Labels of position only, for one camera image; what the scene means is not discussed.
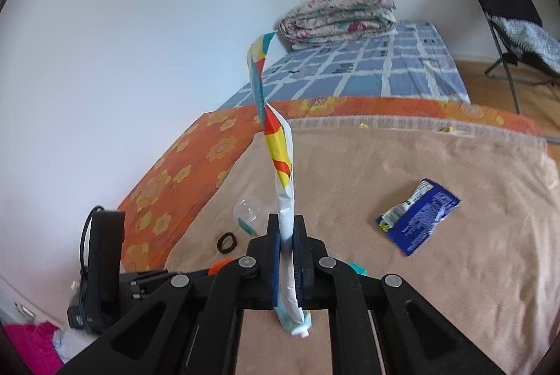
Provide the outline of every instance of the beige blanket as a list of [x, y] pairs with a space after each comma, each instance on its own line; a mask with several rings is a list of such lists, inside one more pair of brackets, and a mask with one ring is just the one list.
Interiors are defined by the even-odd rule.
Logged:
[[[293, 130], [296, 213], [329, 254], [371, 276], [398, 273], [508, 374], [529, 374], [559, 330], [560, 186], [542, 151], [513, 143], [415, 131]], [[216, 241], [249, 237], [232, 218], [247, 194], [274, 205], [274, 169], [262, 133], [167, 259], [191, 271], [225, 256]], [[407, 258], [375, 218], [428, 177], [461, 204]], [[273, 312], [245, 315], [238, 374], [331, 373], [328, 320], [313, 313], [307, 339], [285, 334]]]

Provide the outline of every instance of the black folding chair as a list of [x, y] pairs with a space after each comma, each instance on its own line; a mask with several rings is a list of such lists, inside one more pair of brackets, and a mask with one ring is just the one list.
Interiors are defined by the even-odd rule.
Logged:
[[[531, 0], [478, 0], [478, 2], [480, 3], [482, 10], [486, 14], [486, 17], [488, 17], [488, 15], [501, 16], [502, 18], [507, 19], [529, 21], [541, 27], [543, 25], [539, 13], [537, 12], [537, 8]], [[555, 85], [560, 84], [560, 74], [556, 73], [556, 71], [545, 64], [540, 56], [535, 53], [524, 52], [521, 57], [518, 57], [518, 55], [514, 53], [514, 41], [508, 38], [505, 32], [503, 32], [503, 30], [500, 29], [499, 26], [492, 22], [490, 19], [488, 19], [488, 25], [490, 26], [492, 38], [494, 39], [494, 43], [496, 44], [496, 48], [498, 49], [499, 58], [494, 64], [492, 64], [488, 69], [484, 71], [484, 75], [490, 78], [506, 78], [508, 80], [510, 84], [511, 95], [513, 96], [513, 102], [515, 104], [515, 110], [518, 114], [520, 114], [521, 110], [519, 108], [519, 101], [517, 100], [513, 82], [526, 83], [530, 85]], [[501, 39], [502, 44], [506, 49], [505, 52], [502, 51], [502, 47], [499, 44], [498, 37]], [[531, 67], [543, 72], [544, 74], [547, 74], [549, 78], [547, 80], [538, 82], [527, 80], [525, 78], [514, 79], [511, 77], [508, 64], [517, 65], [517, 63], [530, 65]], [[492, 70], [499, 66], [499, 64], [503, 64], [503, 68], [506, 70], [505, 76], [491, 74]], [[551, 141], [558, 143], [558, 139], [551, 139]]]

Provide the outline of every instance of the gray cloth on chair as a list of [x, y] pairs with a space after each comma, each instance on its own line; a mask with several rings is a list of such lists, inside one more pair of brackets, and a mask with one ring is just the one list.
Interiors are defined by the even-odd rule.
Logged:
[[556, 73], [560, 73], [560, 42], [538, 24], [524, 20], [488, 16], [507, 37], [507, 47], [521, 58], [523, 53], [535, 53]]

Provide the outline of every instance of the plastic wrapper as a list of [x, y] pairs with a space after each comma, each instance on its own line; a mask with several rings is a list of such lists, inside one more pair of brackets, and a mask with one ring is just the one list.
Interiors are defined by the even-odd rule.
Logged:
[[375, 221], [410, 256], [460, 202], [437, 182], [423, 179], [407, 201], [393, 206]]
[[280, 224], [279, 301], [295, 323], [304, 322], [303, 310], [298, 307], [293, 273], [292, 235], [295, 212], [293, 198], [292, 131], [282, 116], [264, 101], [262, 72], [268, 47], [275, 32], [260, 36], [247, 53], [251, 89], [257, 107], [264, 138], [276, 170], [274, 189]]

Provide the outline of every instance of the wooden floor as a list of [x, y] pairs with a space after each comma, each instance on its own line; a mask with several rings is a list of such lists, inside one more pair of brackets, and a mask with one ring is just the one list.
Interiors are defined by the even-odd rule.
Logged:
[[[507, 80], [496, 80], [484, 76], [486, 63], [472, 61], [457, 61], [457, 68], [463, 77], [470, 100], [473, 104], [487, 105], [505, 109], [515, 113], [515, 106]], [[514, 77], [526, 77], [542, 80], [545, 75], [534, 72], [530, 68], [511, 66]], [[497, 74], [503, 74], [503, 68], [495, 69]], [[535, 120], [545, 135], [560, 137], [560, 88], [550, 85], [531, 86], [515, 83], [517, 99], [521, 112]], [[560, 145], [548, 145], [550, 155], [560, 167]]]

